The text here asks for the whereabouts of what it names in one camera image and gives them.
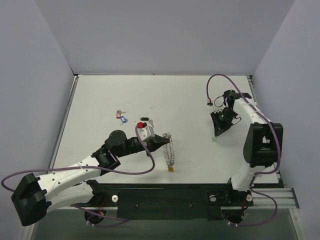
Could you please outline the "round metal keyring disc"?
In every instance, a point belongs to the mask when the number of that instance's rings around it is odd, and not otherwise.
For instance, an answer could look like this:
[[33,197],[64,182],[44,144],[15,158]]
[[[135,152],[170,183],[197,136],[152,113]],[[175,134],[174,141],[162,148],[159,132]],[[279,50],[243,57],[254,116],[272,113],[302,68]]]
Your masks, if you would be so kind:
[[163,154],[165,158],[165,162],[167,165],[167,168],[172,167],[174,168],[175,164],[175,152],[173,149],[173,140],[172,140],[172,135],[169,132],[163,133],[163,137],[170,138],[170,143],[166,144],[163,146]]

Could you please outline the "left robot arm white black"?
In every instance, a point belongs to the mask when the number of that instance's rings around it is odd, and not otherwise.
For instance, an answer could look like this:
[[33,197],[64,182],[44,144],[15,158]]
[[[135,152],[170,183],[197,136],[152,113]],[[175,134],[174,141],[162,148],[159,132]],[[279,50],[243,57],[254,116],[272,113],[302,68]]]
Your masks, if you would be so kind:
[[152,152],[171,142],[159,136],[153,128],[137,128],[136,135],[127,138],[122,130],[114,130],[104,144],[91,155],[68,167],[21,171],[22,179],[13,190],[11,201],[22,226],[30,226],[48,211],[78,203],[99,205],[103,200],[100,185],[94,178],[107,173],[118,173],[119,159],[139,152],[146,152],[154,164]]

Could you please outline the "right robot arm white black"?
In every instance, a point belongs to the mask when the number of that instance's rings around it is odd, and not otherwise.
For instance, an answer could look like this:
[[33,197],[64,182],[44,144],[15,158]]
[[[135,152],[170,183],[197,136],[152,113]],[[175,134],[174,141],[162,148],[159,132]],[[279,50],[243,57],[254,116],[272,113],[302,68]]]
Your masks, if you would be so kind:
[[243,121],[248,128],[243,145],[245,163],[230,179],[232,187],[223,192],[224,201],[234,205],[241,199],[241,192],[250,189],[256,177],[266,175],[266,169],[281,159],[284,129],[261,112],[250,94],[227,90],[222,98],[223,109],[210,114],[214,136],[228,131],[235,119]]

